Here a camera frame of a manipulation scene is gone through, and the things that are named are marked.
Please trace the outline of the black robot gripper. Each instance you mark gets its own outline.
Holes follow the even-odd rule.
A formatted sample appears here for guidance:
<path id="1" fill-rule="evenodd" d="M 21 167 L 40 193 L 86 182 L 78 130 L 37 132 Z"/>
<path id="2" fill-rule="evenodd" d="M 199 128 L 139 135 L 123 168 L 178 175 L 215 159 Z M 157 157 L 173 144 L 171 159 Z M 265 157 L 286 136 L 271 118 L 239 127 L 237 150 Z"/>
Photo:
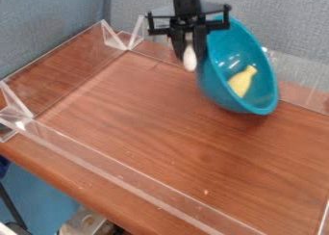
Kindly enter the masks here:
<path id="1" fill-rule="evenodd" d="M 183 32 L 193 31 L 193 61 L 197 65 L 205 54 L 206 31 L 230 28 L 230 10 L 229 4 L 203 0 L 171 0 L 171 6 L 146 12 L 147 33 L 150 36 L 169 34 L 175 57 L 182 60 Z"/>

